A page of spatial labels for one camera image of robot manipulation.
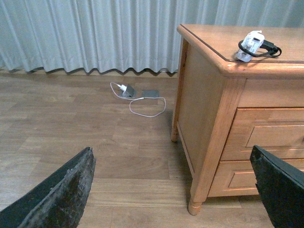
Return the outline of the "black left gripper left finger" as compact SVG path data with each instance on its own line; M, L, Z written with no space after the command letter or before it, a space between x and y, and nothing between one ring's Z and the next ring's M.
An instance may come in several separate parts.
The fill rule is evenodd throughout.
M96 159L86 147L0 212L2 228L76 228L91 190Z

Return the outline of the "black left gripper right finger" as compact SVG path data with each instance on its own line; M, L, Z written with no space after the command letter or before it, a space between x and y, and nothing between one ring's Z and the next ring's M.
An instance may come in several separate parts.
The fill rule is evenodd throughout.
M256 188L275 228L304 226L304 173L254 145L250 162Z

